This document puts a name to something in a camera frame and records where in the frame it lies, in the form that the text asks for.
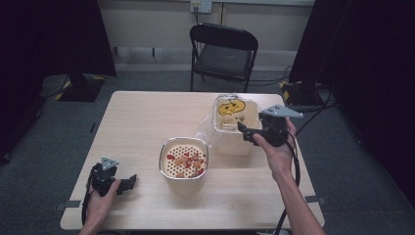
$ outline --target human hand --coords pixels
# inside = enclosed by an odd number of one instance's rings
[[[90,235],[97,234],[100,231],[105,219],[110,213],[111,205],[113,204],[113,199],[120,183],[121,180],[116,179],[104,197],[101,197],[92,187],[90,188],[89,193],[91,195],[88,203],[86,221],[79,234]]]
[[[288,143],[294,147],[295,140],[293,139],[293,136],[296,136],[296,127],[288,117],[286,118],[286,121],[290,132]],[[280,147],[274,147],[259,134],[254,134],[254,140],[265,151],[268,165],[275,181],[278,182],[278,178],[285,173],[291,174],[293,156],[287,144]]]

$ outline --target wooden table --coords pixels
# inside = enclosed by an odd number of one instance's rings
[[[172,137],[194,137],[211,114],[216,93],[141,92],[114,93],[85,164],[74,186],[71,201],[83,200],[89,171],[102,157],[119,161],[116,178],[137,173],[133,190],[116,196],[104,229],[265,229],[275,228],[284,209],[260,147],[250,156],[209,154],[204,187],[191,197],[174,194],[159,171],[162,144]],[[261,108],[283,104],[275,94],[242,94]],[[314,196],[299,150],[303,195]],[[321,225],[318,203],[309,203]],[[79,230],[81,208],[68,208],[61,220],[67,230]],[[284,226],[290,227],[286,218]]]

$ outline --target gray floor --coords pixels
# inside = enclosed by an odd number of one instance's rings
[[[257,70],[254,80],[275,79],[283,71]],[[69,199],[111,95],[117,90],[187,91],[187,70],[119,71],[109,77],[95,103],[49,98],[41,116],[0,166],[0,234],[76,234],[60,228],[57,203]],[[63,84],[63,75],[45,79],[43,94]],[[253,82],[260,85],[270,82]],[[242,89],[213,79],[206,91]],[[277,84],[251,86],[253,93],[280,93]],[[302,126],[305,119],[295,120]],[[321,205],[327,234],[415,234],[415,212],[384,169],[359,144],[355,129],[335,107],[325,110],[299,134],[301,151]]]

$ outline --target black cable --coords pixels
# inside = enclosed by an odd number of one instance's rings
[[[323,112],[323,110],[327,109],[327,104],[330,101],[330,98],[333,94],[333,90],[330,91],[329,97],[327,98],[326,102],[324,103],[323,107],[318,107],[318,112],[315,113],[302,127],[300,127],[300,129],[297,131],[297,135],[299,135],[299,133],[305,128],[305,126],[307,124],[309,124],[315,117],[317,117],[321,112]],[[334,104],[332,104],[330,107],[333,107],[337,104],[337,102],[335,102]]]
[[[289,132],[289,134],[294,140],[294,145],[296,147],[296,150],[294,151],[293,146],[291,146],[291,144],[288,142],[288,140],[286,140],[286,145],[288,146],[288,148],[290,149],[291,154],[293,155],[294,167],[295,167],[295,170],[296,170],[295,181],[296,181],[297,187],[299,187],[300,186],[300,177],[301,177],[301,175],[300,175],[300,162],[299,162],[299,157],[297,155],[297,152],[298,152],[297,144],[296,144],[296,139],[294,138],[294,136],[290,132]],[[274,234],[279,234],[280,233],[286,216],[287,216],[287,211],[284,210],[281,214],[280,220],[278,221],[277,227],[275,228],[275,233]]]

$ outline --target wall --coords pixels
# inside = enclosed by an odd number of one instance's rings
[[[257,37],[259,50],[297,51],[313,1],[223,2],[213,1],[212,13],[199,14],[199,23],[246,29]],[[190,47],[196,17],[189,1],[99,0],[99,5],[112,47]]]

